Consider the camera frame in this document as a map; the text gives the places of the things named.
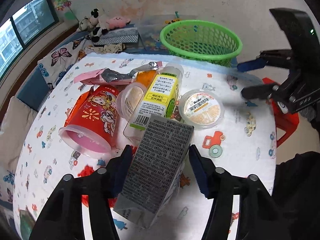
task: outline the barcode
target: barcode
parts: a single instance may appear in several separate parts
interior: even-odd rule
[[[149,117],[139,114],[136,122],[146,125],[149,121]]]

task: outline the pillow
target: pillow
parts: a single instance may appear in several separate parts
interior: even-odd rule
[[[0,128],[0,163],[8,171],[16,172],[24,140],[37,112],[12,97]]]

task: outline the folded cloth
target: folded cloth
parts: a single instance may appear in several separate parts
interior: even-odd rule
[[[86,54],[89,54],[91,52],[96,52],[98,54],[117,53],[117,52],[123,51],[124,48],[125,48],[125,45],[123,43],[104,45],[104,47],[88,46],[85,49],[85,53]]]

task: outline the window frame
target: window frame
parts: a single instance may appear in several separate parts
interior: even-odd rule
[[[0,76],[0,82],[2,81],[2,79],[4,78],[4,76],[6,75],[6,73],[9,71],[9,69],[11,68],[11,66],[15,63],[15,61],[18,59],[18,57],[39,37],[41,36],[43,33],[45,33],[47,30],[49,30],[52,26],[54,26],[55,24],[57,24],[59,22],[59,18],[58,15],[56,13],[56,10],[53,6],[53,3],[51,0],[46,0],[51,12],[51,15],[53,17],[54,22],[49,24],[46,28],[44,28],[42,31],[40,31],[39,33],[37,33],[30,41],[28,41],[27,43],[24,43],[19,32],[18,29],[14,23],[13,20],[13,16],[10,17],[10,22],[12,25],[12,29],[15,33],[15,35],[18,38],[18,41],[20,42],[20,45],[22,46],[22,50],[16,55],[16,57],[11,61],[11,63],[8,65],[8,67],[6,68],[6,70],[3,72],[3,74]]]

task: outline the plastic bottle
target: plastic bottle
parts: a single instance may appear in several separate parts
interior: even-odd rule
[[[134,146],[142,139],[151,114],[170,118],[174,104],[179,96],[179,86],[183,77],[183,67],[176,63],[168,63],[157,74],[146,93],[140,99],[131,115],[123,135]]]

